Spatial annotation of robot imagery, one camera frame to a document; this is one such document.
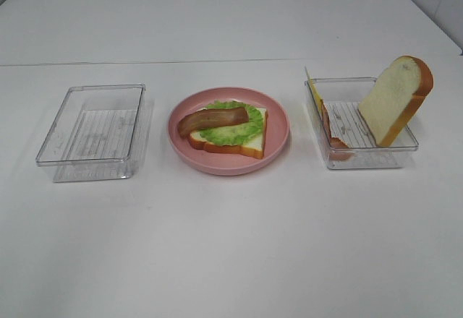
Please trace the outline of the green lettuce leaf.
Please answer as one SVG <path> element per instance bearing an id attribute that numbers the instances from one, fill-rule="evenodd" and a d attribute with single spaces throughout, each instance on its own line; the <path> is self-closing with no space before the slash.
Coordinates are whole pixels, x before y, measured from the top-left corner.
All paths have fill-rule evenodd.
<path id="1" fill-rule="evenodd" d="M 224 145 L 245 145 L 255 137 L 263 133 L 266 110 L 264 108 L 256 108 L 250 104 L 242 103 L 236 100 L 221 102 L 216 100 L 214 103 L 208 104 L 206 109 L 230 109 L 244 107 L 249 116 L 249 121 L 233 125 L 220 126 L 200 130 L 198 134 L 202 139 L 212 142 L 218 146 Z"/>

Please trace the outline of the bread slice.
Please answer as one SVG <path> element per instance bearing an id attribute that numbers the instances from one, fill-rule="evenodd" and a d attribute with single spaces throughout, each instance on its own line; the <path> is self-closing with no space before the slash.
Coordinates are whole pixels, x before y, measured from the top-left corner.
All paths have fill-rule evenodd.
<path id="1" fill-rule="evenodd" d="M 244 155 L 251 158 L 262 159 L 264 155 L 265 149 L 265 142 L 266 142 L 266 128 L 267 128 L 267 120 L 268 120 L 268 110 L 266 110 L 266 117 L 264 121 L 263 133 L 245 145 L 224 145 L 218 146 L 213 144 L 212 142 L 208 142 L 205 139 L 202 139 L 201 136 L 198 134 L 198 131 L 191 132 L 188 139 L 189 144 L 195 148 L 196 150 L 204 150 L 206 152 L 218 153 L 218 154 L 239 154 Z"/>
<path id="2" fill-rule="evenodd" d="M 394 142 L 432 89 L 433 75 L 419 58 L 400 56 L 383 70 L 358 105 L 377 146 Z"/>

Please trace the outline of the brown bacon strip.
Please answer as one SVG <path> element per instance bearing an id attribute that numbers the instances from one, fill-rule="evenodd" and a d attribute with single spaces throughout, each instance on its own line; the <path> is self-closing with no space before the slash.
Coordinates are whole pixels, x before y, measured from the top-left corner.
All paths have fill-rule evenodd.
<path id="1" fill-rule="evenodd" d="M 244 107 L 202 109 L 181 119 L 177 131 L 181 138 L 185 138 L 193 131 L 234 126 L 248 121 L 249 116 Z"/>

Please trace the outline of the pink round plate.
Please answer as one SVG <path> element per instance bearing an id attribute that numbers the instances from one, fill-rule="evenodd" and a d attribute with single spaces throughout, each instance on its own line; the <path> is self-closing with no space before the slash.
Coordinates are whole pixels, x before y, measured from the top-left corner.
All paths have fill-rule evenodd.
<path id="1" fill-rule="evenodd" d="M 218 154 L 196 150 L 177 131 L 178 122 L 215 100 L 237 100 L 268 111 L 263 158 L 240 154 Z M 256 90 L 242 87 L 217 87 L 195 93 L 181 101 L 171 111 L 167 132 L 171 146 L 178 156 L 191 167 L 214 175 L 236 176 L 259 170 L 275 160 L 289 138 L 290 123 L 286 111 L 273 98 Z"/>

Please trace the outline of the yellow cheese slice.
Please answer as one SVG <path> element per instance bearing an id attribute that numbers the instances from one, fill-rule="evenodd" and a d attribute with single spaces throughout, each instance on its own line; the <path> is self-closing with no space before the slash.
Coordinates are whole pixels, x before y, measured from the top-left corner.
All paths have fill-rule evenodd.
<path id="1" fill-rule="evenodd" d="M 313 100 L 315 102 L 315 105 L 318 109 L 318 113 L 320 115 L 320 117 L 323 117 L 323 99 L 321 98 L 321 96 L 319 95 L 316 87 L 315 87 L 315 84 L 309 74 L 309 71 L 307 69 L 307 67 L 305 67 L 305 73 L 307 75 L 307 83 L 308 83 L 308 86 L 309 86 L 309 89 L 312 93 L 312 96 L 313 96 Z"/>

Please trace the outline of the right clear plastic tray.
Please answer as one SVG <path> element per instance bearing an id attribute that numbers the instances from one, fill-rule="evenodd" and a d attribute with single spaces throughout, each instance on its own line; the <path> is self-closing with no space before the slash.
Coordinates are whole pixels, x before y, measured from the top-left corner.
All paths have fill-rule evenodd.
<path id="1" fill-rule="evenodd" d="M 331 149 L 322 117 L 313 100 L 307 80 L 307 109 L 317 137 L 320 153 L 331 170 L 401 168 L 410 155 L 418 149 L 409 127 L 404 127 L 389 147 L 379 147 L 358 111 L 359 102 L 375 84 L 374 77 L 315 78 L 313 82 L 328 111 L 331 133 L 347 146 L 347 149 Z M 330 151 L 350 152 L 349 160 L 331 160 Z"/>

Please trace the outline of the clear plastic tray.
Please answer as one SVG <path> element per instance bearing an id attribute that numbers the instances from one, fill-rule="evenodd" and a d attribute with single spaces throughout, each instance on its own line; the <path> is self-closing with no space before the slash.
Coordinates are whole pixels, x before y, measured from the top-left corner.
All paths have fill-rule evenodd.
<path id="1" fill-rule="evenodd" d="M 55 183 L 128 179 L 150 122 L 144 85 L 71 87 L 35 158 Z"/>
<path id="2" fill-rule="evenodd" d="M 359 102 L 375 84 L 374 77 L 315 78 L 313 82 L 328 111 L 331 133 L 347 146 L 347 149 L 331 149 L 322 117 L 313 100 L 307 80 L 307 109 L 317 137 L 320 153 L 331 170 L 401 168 L 410 155 L 418 149 L 409 127 L 404 127 L 389 147 L 379 147 L 358 111 Z M 349 160 L 331 160 L 330 151 L 350 152 Z"/>

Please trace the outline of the left clear plastic tray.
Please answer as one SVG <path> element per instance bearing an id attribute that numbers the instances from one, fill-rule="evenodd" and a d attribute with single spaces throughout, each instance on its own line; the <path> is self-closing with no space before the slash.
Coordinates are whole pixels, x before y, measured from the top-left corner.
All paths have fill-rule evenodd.
<path id="1" fill-rule="evenodd" d="M 71 87 L 35 158 L 55 183 L 128 179 L 150 122 L 144 85 Z"/>

